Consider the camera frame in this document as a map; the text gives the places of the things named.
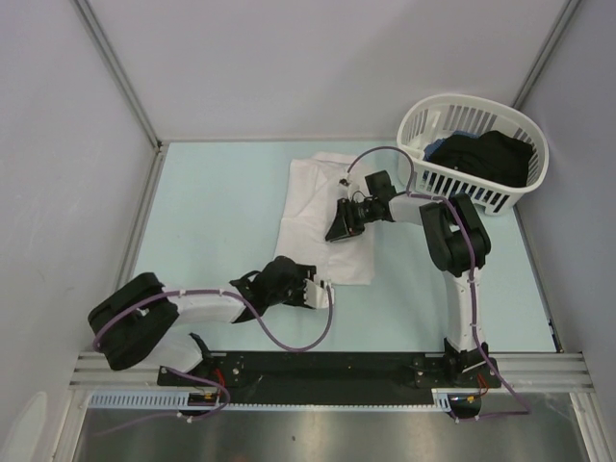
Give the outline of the white long sleeve shirt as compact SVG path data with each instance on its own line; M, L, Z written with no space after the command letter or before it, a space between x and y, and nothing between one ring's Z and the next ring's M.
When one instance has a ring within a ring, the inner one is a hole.
M274 254L317 268L317 274L339 285L369 285L374 278L374 231L336 243L324 237L340 199L338 182L349 176L367 193L369 167L355 165L352 155L318 152L294 159L289 167L285 207Z

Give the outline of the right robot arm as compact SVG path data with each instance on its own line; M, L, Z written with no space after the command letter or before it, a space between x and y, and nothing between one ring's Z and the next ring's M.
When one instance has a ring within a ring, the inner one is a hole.
M398 192L384 170L365 180L367 193L347 176L339 181L343 195L336 201L325 240L335 243L355 238L376 221L419 225L431 262L444 277L449 318L444 353L433 360L421 358L412 367L416 384L434 386L442 379L454 387L488 388L495 365L488 362L478 286L492 245L471 198L463 192L449 198Z

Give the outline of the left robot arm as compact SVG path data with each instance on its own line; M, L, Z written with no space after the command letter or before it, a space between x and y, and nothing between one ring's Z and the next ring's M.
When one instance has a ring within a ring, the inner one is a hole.
M213 362L199 334L182 334L181 326L262 322L273 306L330 309L333 301L334 292L316 267L278 256L221 289L171 289L155 273L144 272L93 308L88 322L92 347L111 370L170 366L199 385L211 377Z

